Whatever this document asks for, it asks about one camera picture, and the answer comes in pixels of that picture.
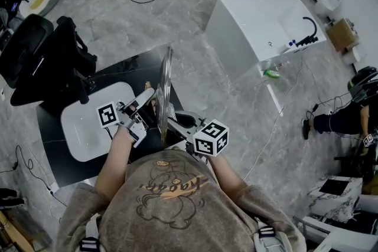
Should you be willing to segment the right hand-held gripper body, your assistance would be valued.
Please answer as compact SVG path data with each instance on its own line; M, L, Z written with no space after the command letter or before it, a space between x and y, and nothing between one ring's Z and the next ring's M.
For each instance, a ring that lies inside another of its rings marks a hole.
M193 139L185 141L190 154L216 157L229 144L229 128L216 119L204 119L201 126L194 126Z

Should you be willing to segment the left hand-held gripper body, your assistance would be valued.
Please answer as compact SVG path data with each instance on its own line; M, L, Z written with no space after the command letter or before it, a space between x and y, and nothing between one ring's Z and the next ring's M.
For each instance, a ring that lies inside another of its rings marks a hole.
M146 126L141 118L137 118L138 110L144 104L138 101L132 101L129 104L123 102L106 103L97 108L97 116L99 118L100 127L117 125L128 130L129 135L134 140L134 147L137 147L146 137Z

